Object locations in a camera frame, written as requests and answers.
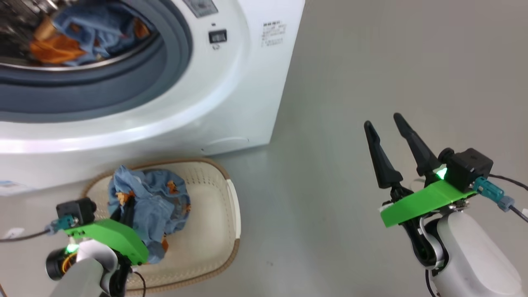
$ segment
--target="green led light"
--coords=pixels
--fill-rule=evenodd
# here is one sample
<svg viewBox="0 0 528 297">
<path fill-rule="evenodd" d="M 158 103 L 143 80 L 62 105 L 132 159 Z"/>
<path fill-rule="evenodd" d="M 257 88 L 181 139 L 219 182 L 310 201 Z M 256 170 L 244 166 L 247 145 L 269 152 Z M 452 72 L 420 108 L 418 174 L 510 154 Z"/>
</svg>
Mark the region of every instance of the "green led light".
<svg viewBox="0 0 528 297">
<path fill-rule="evenodd" d="M 444 168 L 444 169 L 438 170 L 436 175 L 438 175 L 438 177 L 443 180 L 444 177 L 446 176 L 446 173 L 447 173 L 447 168 Z"/>
<path fill-rule="evenodd" d="M 78 249 L 79 249 L 78 244 L 68 244 L 68 246 L 66 247 L 66 252 L 71 254 L 71 253 L 76 252 Z"/>
</svg>

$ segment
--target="teal connector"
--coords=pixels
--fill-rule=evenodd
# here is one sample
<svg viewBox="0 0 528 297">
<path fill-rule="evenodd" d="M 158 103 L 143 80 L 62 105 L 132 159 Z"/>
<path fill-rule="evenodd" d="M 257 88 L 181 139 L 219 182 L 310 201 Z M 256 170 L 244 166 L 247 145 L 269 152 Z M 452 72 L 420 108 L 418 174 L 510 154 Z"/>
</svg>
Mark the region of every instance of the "teal connector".
<svg viewBox="0 0 528 297">
<path fill-rule="evenodd" d="M 55 235 L 60 230 L 72 228 L 76 224 L 76 219 L 71 215 L 67 215 L 52 221 L 49 225 L 46 226 L 46 230 L 49 231 L 49 235 Z"/>
<path fill-rule="evenodd" d="M 509 196 L 504 196 L 504 191 L 492 184 L 490 181 L 483 177 L 479 177 L 473 184 L 473 190 L 482 196 L 493 200 L 497 206 L 504 212 L 510 210 L 510 206 L 515 204 L 515 200 Z"/>
</svg>

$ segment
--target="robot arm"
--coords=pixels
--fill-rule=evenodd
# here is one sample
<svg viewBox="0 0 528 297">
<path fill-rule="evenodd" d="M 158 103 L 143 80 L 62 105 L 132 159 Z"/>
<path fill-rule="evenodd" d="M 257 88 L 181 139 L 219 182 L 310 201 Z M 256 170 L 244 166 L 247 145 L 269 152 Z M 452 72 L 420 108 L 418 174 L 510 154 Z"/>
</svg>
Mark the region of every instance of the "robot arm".
<svg viewBox="0 0 528 297">
<path fill-rule="evenodd" d="M 147 262 L 148 250 L 132 229 L 134 197 L 128 198 L 109 219 L 95 221 L 89 198 L 56 207 L 54 231 L 82 239 L 76 251 L 62 248 L 46 259 L 48 276 L 59 281 L 51 297 L 124 297 L 131 267 Z"/>
<path fill-rule="evenodd" d="M 365 122 L 378 186 L 391 188 L 391 200 L 381 208 L 385 225 L 404 227 L 416 258 L 441 297 L 524 297 L 515 267 L 463 212 L 466 200 L 477 193 L 495 201 L 503 211 L 513 208 L 513 199 L 486 180 L 493 161 L 472 148 L 458 154 L 448 148 L 436 158 L 400 114 L 394 114 L 394 120 L 426 182 L 416 193 L 404 188 L 400 184 L 403 177 L 385 155 L 376 130 Z M 447 173 L 436 175 L 434 170 L 442 163 L 447 164 Z M 441 218 L 430 220 L 438 215 Z"/>
<path fill-rule="evenodd" d="M 94 258 L 75 263 L 50 297 L 110 297 L 101 287 L 105 270 Z"/>
<path fill-rule="evenodd" d="M 515 267 L 470 215 L 455 211 L 431 227 L 446 251 L 443 269 L 431 271 L 442 297 L 525 297 Z"/>
</svg>

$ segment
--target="green bracket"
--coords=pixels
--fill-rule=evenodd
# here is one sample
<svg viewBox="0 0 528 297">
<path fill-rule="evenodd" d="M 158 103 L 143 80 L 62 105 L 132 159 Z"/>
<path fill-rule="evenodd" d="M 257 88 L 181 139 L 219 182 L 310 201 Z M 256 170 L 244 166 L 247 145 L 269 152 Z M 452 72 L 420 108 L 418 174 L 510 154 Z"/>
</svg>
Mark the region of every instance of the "green bracket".
<svg viewBox="0 0 528 297">
<path fill-rule="evenodd" d="M 476 194 L 476 192 L 462 193 L 447 181 L 440 180 L 389 206 L 381 212 L 381 219 L 389 228 L 457 200 L 467 198 L 472 194 Z"/>
<path fill-rule="evenodd" d="M 89 225 L 64 230 L 69 236 L 92 238 L 128 257 L 132 266 L 147 263 L 148 250 L 136 232 L 117 221 L 104 219 Z"/>
</svg>

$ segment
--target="white washing machine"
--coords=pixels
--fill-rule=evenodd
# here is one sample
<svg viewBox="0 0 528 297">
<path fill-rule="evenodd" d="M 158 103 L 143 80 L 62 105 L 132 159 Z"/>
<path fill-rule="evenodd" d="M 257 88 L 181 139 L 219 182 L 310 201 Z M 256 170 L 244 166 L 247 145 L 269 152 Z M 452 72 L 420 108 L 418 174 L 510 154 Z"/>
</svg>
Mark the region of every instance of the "white washing machine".
<svg viewBox="0 0 528 297">
<path fill-rule="evenodd" d="M 0 63 L 0 195 L 269 143 L 304 0 L 125 0 L 157 28 L 105 66 Z"/>
</svg>

